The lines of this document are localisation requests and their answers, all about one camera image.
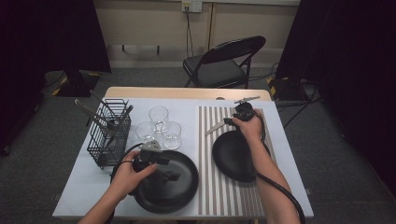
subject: wooden table edge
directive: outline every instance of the wooden table edge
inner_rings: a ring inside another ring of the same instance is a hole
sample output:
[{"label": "wooden table edge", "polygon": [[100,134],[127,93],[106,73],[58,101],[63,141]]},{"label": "wooden table edge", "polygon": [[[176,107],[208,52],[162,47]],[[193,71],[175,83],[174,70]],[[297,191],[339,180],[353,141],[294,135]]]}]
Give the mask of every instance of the wooden table edge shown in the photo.
[{"label": "wooden table edge", "polygon": [[163,88],[163,87],[110,87],[105,97],[119,98],[171,98],[207,99],[219,97],[225,100],[241,100],[244,97],[260,96],[261,101],[272,101],[268,91],[240,89]]}]

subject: drinking glass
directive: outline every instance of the drinking glass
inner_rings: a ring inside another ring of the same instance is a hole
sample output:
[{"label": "drinking glass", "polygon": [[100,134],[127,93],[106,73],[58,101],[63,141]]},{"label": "drinking glass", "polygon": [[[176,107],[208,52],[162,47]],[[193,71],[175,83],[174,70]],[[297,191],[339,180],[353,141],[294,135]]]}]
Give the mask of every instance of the drinking glass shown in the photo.
[{"label": "drinking glass", "polygon": [[161,127],[166,123],[166,121],[168,121],[168,114],[168,109],[160,105],[150,109],[148,116],[151,122],[155,125],[155,132],[161,132]]},{"label": "drinking glass", "polygon": [[144,121],[136,127],[137,138],[143,143],[154,140],[155,125],[150,121]]},{"label": "drinking glass", "polygon": [[177,122],[168,121],[161,126],[163,145],[168,149],[177,149],[181,145],[181,126]]}]

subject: white striped surface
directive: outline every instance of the white striped surface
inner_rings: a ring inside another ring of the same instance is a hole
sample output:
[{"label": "white striped surface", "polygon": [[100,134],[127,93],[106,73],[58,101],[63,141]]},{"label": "white striped surface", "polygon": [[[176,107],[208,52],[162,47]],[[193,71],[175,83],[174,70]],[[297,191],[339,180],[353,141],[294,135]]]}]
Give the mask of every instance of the white striped surface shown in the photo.
[{"label": "white striped surface", "polygon": [[255,183],[242,183],[224,175],[212,158],[216,139],[235,127],[224,125],[205,136],[205,132],[223,118],[235,113],[233,107],[199,106],[199,215],[231,217],[264,217]]}]

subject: white tabletop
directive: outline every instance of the white tabletop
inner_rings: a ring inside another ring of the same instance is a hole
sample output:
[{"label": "white tabletop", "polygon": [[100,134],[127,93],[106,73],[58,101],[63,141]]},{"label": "white tabletop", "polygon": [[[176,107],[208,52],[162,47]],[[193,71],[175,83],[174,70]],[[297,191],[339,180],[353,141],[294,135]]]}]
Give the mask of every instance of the white tabletop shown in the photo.
[{"label": "white tabletop", "polygon": [[[228,100],[183,100],[183,99],[152,99],[128,98],[129,104],[134,106],[131,112],[132,127],[129,133],[127,148],[139,143],[134,130],[138,123],[149,120],[149,110],[156,105],[163,105],[169,110],[169,120],[177,121],[182,126],[182,145],[178,151],[184,153],[194,161],[198,167],[198,107],[224,106],[235,107],[233,101]],[[304,210],[306,217],[312,217],[312,207],[308,201],[304,185],[274,102],[250,101],[254,108],[264,112],[274,157],[279,169],[289,182],[294,197]],[[87,151],[90,141],[87,137],[78,154],[75,166],[58,205],[53,212],[54,217],[64,219],[78,219],[83,217],[99,200],[109,186],[111,168],[100,169]],[[199,218],[263,218],[265,214],[241,215],[235,213],[199,213],[199,190],[193,200],[183,209],[166,215],[152,214],[135,201],[134,197],[127,196],[116,208],[115,219],[199,219]]]}]

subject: person's right hand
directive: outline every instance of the person's right hand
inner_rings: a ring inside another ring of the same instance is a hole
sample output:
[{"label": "person's right hand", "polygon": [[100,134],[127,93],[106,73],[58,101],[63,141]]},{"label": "person's right hand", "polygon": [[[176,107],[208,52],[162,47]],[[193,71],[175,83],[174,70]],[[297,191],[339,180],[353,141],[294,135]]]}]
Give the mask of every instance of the person's right hand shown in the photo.
[{"label": "person's right hand", "polygon": [[[258,114],[261,114],[258,109],[254,109],[254,111]],[[233,118],[233,123],[239,126],[241,133],[247,140],[261,139],[262,122],[257,116],[254,116],[249,121],[242,121],[240,119]]]},{"label": "person's right hand", "polygon": [[[132,161],[138,154],[138,151],[131,151],[125,156],[123,161]],[[151,164],[144,170],[137,173],[132,167],[131,162],[124,162],[117,170],[113,180],[111,181],[109,189],[116,192],[122,200],[129,192],[137,187],[142,179],[154,173],[156,169],[157,164]]]}]

